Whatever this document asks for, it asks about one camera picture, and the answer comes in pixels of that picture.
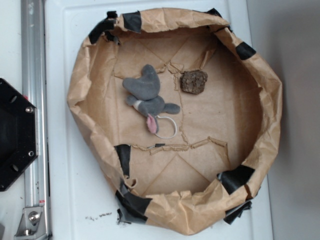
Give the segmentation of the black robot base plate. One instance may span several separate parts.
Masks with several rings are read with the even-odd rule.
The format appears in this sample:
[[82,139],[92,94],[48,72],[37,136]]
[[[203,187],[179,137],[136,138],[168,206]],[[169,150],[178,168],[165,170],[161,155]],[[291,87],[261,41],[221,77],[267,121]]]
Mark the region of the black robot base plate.
[[38,156],[37,108],[0,79],[0,191],[7,191]]

